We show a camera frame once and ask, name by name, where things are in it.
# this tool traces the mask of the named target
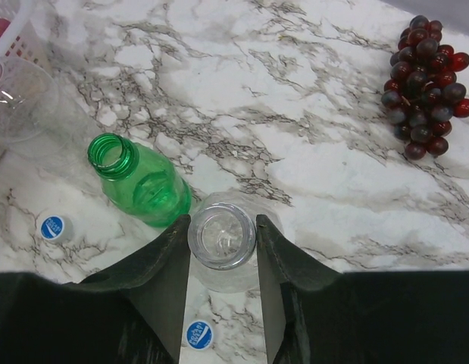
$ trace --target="bunch of grapes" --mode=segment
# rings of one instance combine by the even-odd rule
[[[418,15],[399,40],[390,60],[391,79],[384,85],[381,101],[389,111],[394,135],[408,142],[405,155],[418,160],[448,150],[444,138],[452,131],[451,117],[469,116],[467,90],[456,82],[456,73],[469,65],[469,55],[440,45],[442,24]]]

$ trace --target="bottle mouth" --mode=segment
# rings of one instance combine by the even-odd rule
[[[104,133],[89,144],[88,161],[100,176],[116,180],[138,165],[138,149],[121,136]]]
[[[251,258],[256,247],[255,224],[239,207],[215,203],[193,215],[187,240],[200,263],[226,271]]]

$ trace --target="green plastic bottle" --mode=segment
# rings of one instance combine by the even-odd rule
[[[163,155],[104,133],[89,144],[88,160],[102,179],[106,196],[146,224],[165,227],[189,213],[189,186]]]

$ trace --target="clear plastic bottle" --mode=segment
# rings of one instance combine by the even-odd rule
[[[90,193],[100,184],[87,148],[96,122],[40,67],[0,58],[0,144]]]
[[[281,230],[263,199],[239,192],[211,194],[192,216],[192,272],[208,289],[235,293],[258,286],[256,215],[266,215]]]
[[[163,228],[190,210],[190,188],[163,155],[121,136],[104,133],[88,148],[103,192],[120,210]]]

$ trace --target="bottle neck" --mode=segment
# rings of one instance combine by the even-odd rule
[[[135,144],[116,134],[97,136],[88,148],[88,160],[99,177],[122,180],[135,171],[139,152]]]

